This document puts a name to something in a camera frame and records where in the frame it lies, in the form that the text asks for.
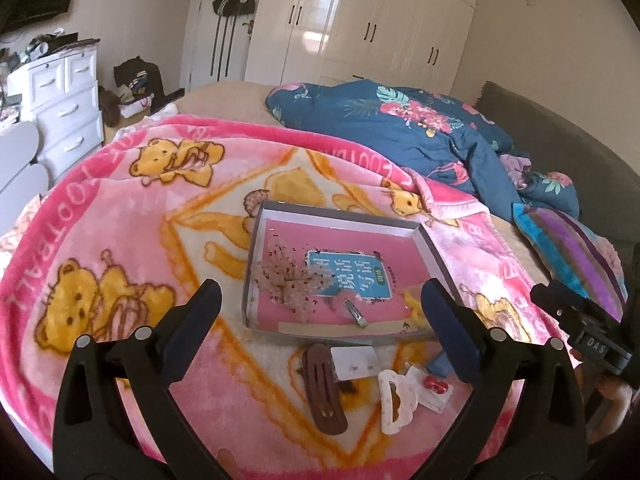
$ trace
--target blue floral comforter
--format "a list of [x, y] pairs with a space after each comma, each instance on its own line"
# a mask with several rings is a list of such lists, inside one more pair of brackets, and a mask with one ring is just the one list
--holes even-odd
[[513, 222], [511, 205], [527, 203], [579, 213], [575, 187], [527, 171], [516, 187], [499, 155], [511, 137], [463, 102], [415, 88], [387, 88], [370, 80], [325, 87], [291, 84], [266, 100], [287, 128], [367, 146], [398, 166], [477, 196], [491, 213]]

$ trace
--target white wardrobe door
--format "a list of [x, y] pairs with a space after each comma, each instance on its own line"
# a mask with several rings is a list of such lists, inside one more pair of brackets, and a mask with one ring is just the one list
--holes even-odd
[[408, 32], [402, 45], [399, 67], [394, 75], [397, 86], [425, 88], [431, 79], [432, 64], [449, 26], [450, 9], [442, 0], [414, 0]]
[[293, 31], [282, 74], [282, 83], [318, 83], [326, 32], [339, 0], [300, 0], [293, 16]]
[[449, 94], [456, 79], [466, 37], [471, 28], [474, 10], [461, 0], [447, 0], [450, 9], [444, 39], [438, 55], [431, 62], [431, 79], [427, 90], [439, 94]]
[[361, 75], [394, 85], [401, 70], [401, 45], [410, 33], [411, 9], [420, 0], [384, 0], [363, 56]]
[[326, 32], [324, 58], [357, 66], [373, 35], [381, 0], [335, 0], [335, 19]]
[[300, 0], [260, 0], [244, 79], [279, 85]]

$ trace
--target silver bolt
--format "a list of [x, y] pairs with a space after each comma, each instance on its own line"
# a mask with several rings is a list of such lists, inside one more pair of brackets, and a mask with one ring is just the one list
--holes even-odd
[[148, 326], [141, 326], [139, 329], [136, 330], [136, 339], [138, 339], [139, 341], [144, 341], [145, 339], [149, 339], [149, 337], [151, 336], [151, 327]]
[[557, 337], [551, 338], [551, 346], [556, 350], [562, 350], [564, 348], [564, 343], [558, 339]]
[[507, 333], [497, 326], [489, 330], [489, 335], [491, 336], [491, 339], [498, 342], [506, 341], [507, 339]]
[[76, 339], [76, 346], [78, 348], [84, 348], [91, 342], [91, 336], [87, 334], [81, 335], [78, 339]]

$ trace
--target white card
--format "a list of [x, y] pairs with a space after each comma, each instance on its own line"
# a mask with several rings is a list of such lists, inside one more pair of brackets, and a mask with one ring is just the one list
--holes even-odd
[[453, 395], [454, 387], [446, 381], [423, 372], [420, 368], [412, 366], [405, 377], [412, 382], [418, 402], [433, 410], [442, 413], [449, 399]]
[[339, 381], [373, 377], [382, 371], [373, 346], [334, 346], [331, 356]]

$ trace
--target white hair clip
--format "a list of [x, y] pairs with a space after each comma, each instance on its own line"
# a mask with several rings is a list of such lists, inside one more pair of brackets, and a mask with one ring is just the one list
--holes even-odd
[[[380, 397], [382, 398], [382, 433], [396, 434], [412, 420], [414, 411], [418, 407], [418, 397], [414, 386], [405, 376], [396, 374], [393, 370], [383, 370], [378, 374]], [[391, 395], [391, 384], [396, 387], [396, 395], [400, 399], [398, 418], [394, 420], [394, 402]]]

